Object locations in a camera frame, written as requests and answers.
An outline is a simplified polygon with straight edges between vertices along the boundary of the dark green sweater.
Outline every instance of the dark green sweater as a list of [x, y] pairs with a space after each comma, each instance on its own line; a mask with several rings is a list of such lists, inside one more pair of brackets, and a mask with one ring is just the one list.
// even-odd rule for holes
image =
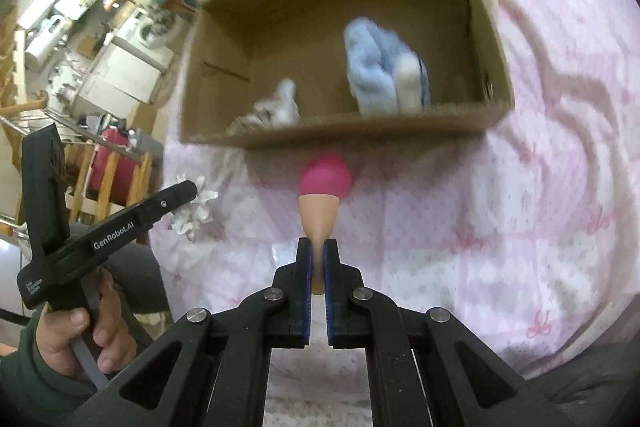
[[88, 400], [95, 393], [95, 387], [63, 377], [44, 363], [35, 343], [39, 318], [40, 311], [37, 311], [20, 334], [18, 351], [0, 362], [0, 387], [23, 418], [24, 425], [51, 427], [60, 425]]

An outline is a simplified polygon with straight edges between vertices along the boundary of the brown cardboard carton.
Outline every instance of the brown cardboard carton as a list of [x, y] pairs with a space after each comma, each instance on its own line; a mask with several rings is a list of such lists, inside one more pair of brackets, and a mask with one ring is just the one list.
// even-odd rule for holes
[[[203, 6], [183, 100], [184, 141], [250, 147], [481, 132], [513, 107], [498, 33], [483, 0], [206, 0]], [[360, 116], [342, 36], [359, 16], [395, 30], [425, 60], [431, 105], [423, 113]], [[285, 77], [298, 88], [300, 124], [227, 131]]]

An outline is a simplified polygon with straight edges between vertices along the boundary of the person's arm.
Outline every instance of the person's arm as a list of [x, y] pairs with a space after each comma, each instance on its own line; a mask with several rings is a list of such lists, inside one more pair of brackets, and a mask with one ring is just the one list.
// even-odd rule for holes
[[[106, 271], [100, 293], [94, 340], [103, 347], [98, 367], [107, 374], [133, 360], [136, 343], [122, 318], [113, 279]], [[84, 309], [51, 312], [46, 307], [36, 312], [22, 330], [18, 350], [0, 362], [0, 385], [28, 426], [59, 425], [95, 393], [69, 348], [69, 340], [88, 325]]]

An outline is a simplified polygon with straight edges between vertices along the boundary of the pink bed sheet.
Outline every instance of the pink bed sheet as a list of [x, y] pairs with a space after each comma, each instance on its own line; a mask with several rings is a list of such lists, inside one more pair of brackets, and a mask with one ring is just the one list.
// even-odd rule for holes
[[[532, 377], [578, 355], [640, 293], [640, 10], [634, 0], [498, 0], [496, 17], [513, 113], [482, 137], [336, 147], [355, 185], [335, 237], [367, 285], [404, 307], [450, 309]], [[177, 316], [236, 306], [292, 260], [297, 179], [321, 152], [181, 144], [188, 45], [182, 60], [164, 180], [204, 174], [220, 198], [196, 243], [167, 221], [152, 231]], [[329, 350], [322, 299], [313, 312], [312, 345], [274, 353], [270, 396], [363, 399], [364, 357]], [[638, 319], [609, 340], [626, 340]]]

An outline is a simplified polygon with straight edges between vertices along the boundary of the silver bolt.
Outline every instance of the silver bolt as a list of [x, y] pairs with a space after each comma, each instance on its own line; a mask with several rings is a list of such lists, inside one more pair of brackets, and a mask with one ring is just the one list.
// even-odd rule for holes
[[267, 288], [264, 291], [264, 298], [268, 301], [279, 301], [280, 299], [282, 299], [283, 295], [284, 291], [276, 287]]
[[432, 308], [429, 310], [429, 316], [435, 322], [447, 322], [451, 318], [451, 314], [444, 308]]
[[371, 288], [356, 288], [353, 291], [353, 297], [358, 301], [368, 301], [373, 297], [373, 290]]
[[204, 308], [194, 308], [187, 312], [187, 320], [192, 324], [200, 324], [207, 318], [207, 311]]

